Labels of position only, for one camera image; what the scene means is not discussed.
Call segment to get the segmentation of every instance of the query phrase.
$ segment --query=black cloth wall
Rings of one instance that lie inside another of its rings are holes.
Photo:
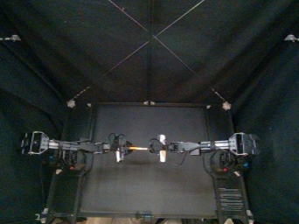
[[[282,42],[265,58],[234,104],[237,131],[256,133],[261,153],[246,174],[260,223],[299,221],[299,45]]]
[[[0,223],[31,224],[50,172],[44,157],[21,155],[19,137],[41,130],[60,138],[66,109],[23,44],[0,42],[0,53]]]

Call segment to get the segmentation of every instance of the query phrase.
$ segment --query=wire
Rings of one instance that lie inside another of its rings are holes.
[[[188,68],[188,70],[192,72],[192,74],[194,74],[198,78],[201,77],[192,69],[190,67],[186,65],[186,63],[182,61],[182,59],[174,54],[174,52],[170,50],[170,48],[164,44],[164,42],[157,38],[157,35],[153,36],[153,38],[156,39],[156,41],[161,44],[161,46],[168,50],[168,52],[172,54],[172,56],[184,64],[184,66]],[[226,102],[225,98],[220,95],[220,93],[214,90],[214,88],[205,84],[206,87],[209,88],[209,90],[212,91],[212,93],[224,101]]]
[[[213,158],[213,156],[214,156],[214,154],[216,154],[217,151],[224,151],[225,153],[233,155],[233,153],[229,150],[222,150],[220,147],[216,146],[216,150],[213,151],[213,154],[209,156],[209,161],[212,160],[212,158]],[[221,167],[222,168],[224,167],[228,167],[229,166],[229,163],[230,163],[230,160]]]
[[[116,65],[105,72],[102,73],[97,79],[93,81],[93,83],[86,86],[76,95],[73,95],[73,97],[69,99],[70,101],[73,101],[74,99],[77,99],[84,92],[88,91],[88,89],[90,89],[92,87],[94,87],[96,83],[98,83],[98,81],[101,80],[102,77],[105,77],[142,48],[144,46],[149,43],[149,41],[144,42],[126,56],[125,58],[116,63]]]
[[[154,35],[156,37],[160,35],[160,34],[162,34],[162,32],[165,32],[165,30],[168,30],[168,28],[192,11],[192,10],[194,10],[194,8],[204,2],[205,0],[201,0],[198,3],[196,3],[188,10],[186,10],[186,12],[184,12],[182,13],[182,15],[178,17],[178,18],[176,18],[174,20],[173,20],[173,22],[170,23],[170,24],[168,24],[166,26],[165,26],[165,28]]]
[[[108,143],[109,143],[109,146],[112,146],[112,144],[113,144],[113,142],[114,142],[114,139],[116,139],[116,133],[109,133],[108,138],[106,138]]]
[[[125,9],[121,8],[114,2],[112,2],[110,0],[108,0],[114,6],[116,8],[134,21],[134,23],[148,32],[148,30],[142,27],[142,25],[128,15],[128,13],[125,13]]]
[[[210,172],[208,171],[206,166],[205,166],[205,155],[202,156],[201,161],[202,161],[202,168],[204,168],[204,171],[210,175]]]
[[[154,151],[154,147],[153,147],[153,143],[154,142],[157,142],[161,146],[162,146],[162,143],[160,142],[160,140],[157,139],[157,138],[152,138],[150,140],[149,140],[149,152],[152,152],[152,153],[156,153],[156,151]]]
[[[172,164],[172,165],[176,165],[176,166],[182,165],[182,162],[184,162],[184,160],[185,160],[186,154],[188,154],[188,153],[186,153],[186,151],[185,151],[185,152],[184,152],[184,155],[182,155],[182,158],[181,158],[181,162],[180,162],[178,164],[174,164],[174,163],[172,163],[172,162],[170,162],[170,164]]]

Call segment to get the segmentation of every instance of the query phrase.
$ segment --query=small object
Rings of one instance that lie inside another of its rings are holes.
[[[153,216],[149,213],[145,213],[144,214],[144,221],[150,223],[152,222],[152,217]]]
[[[73,108],[76,106],[76,102],[73,100],[66,101],[66,105],[69,108]]]
[[[237,171],[233,171],[233,173],[236,174],[236,176],[240,178],[240,174]]]
[[[56,173],[56,175],[60,175],[61,169],[57,169],[54,173]]]
[[[160,150],[158,156],[160,156],[160,162],[164,163],[165,162],[165,150]]]
[[[146,148],[136,147],[136,146],[129,146],[128,149],[129,149],[130,151],[148,151]]]
[[[48,212],[49,212],[49,209],[45,207],[45,208],[42,209],[42,211],[41,211],[41,216],[38,217],[41,223],[45,223],[45,221],[46,221],[46,214],[48,214]]]
[[[14,41],[21,41],[19,37],[17,35],[13,35],[10,37],[10,40],[14,42]]]
[[[256,135],[236,133],[228,139],[228,150],[236,156],[257,155],[257,141]]]
[[[153,105],[154,105],[154,102],[153,102],[153,101],[144,101],[144,105],[150,105],[150,106],[153,106]]]
[[[246,210],[246,216],[253,216],[249,210]]]
[[[124,153],[120,151],[120,149],[116,151],[116,162],[124,161]]]
[[[11,40],[14,41],[21,41],[19,37],[17,35],[13,35],[10,38],[0,38],[0,41],[7,41]]]
[[[35,214],[35,220],[39,221],[41,220],[41,216],[38,214]]]
[[[161,142],[161,144],[165,144],[165,135],[158,135],[157,140]]]
[[[39,131],[25,133],[21,149],[22,154],[41,155],[49,149],[49,138]]]
[[[226,219],[225,222],[224,222],[224,224],[233,224],[232,219]]]
[[[299,41],[299,38],[296,38],[293,34],[288,34],[284,38],[284,41],[294,42],[294,41]]]
[[[230,104],[224,101],[222,104],[221,104],[221,107],[225,109],[225,110],[229,110],[230,109]]]

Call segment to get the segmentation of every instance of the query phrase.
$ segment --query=black tent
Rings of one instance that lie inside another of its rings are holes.
[[[245,176],[260,223],[299,220],[299,3],[1,1],[0,222],[31,223],[52,173],[19,135],[60,139],[68,102],[232,105],[261,152]],[[18,35],[21,41],[6,40]]]

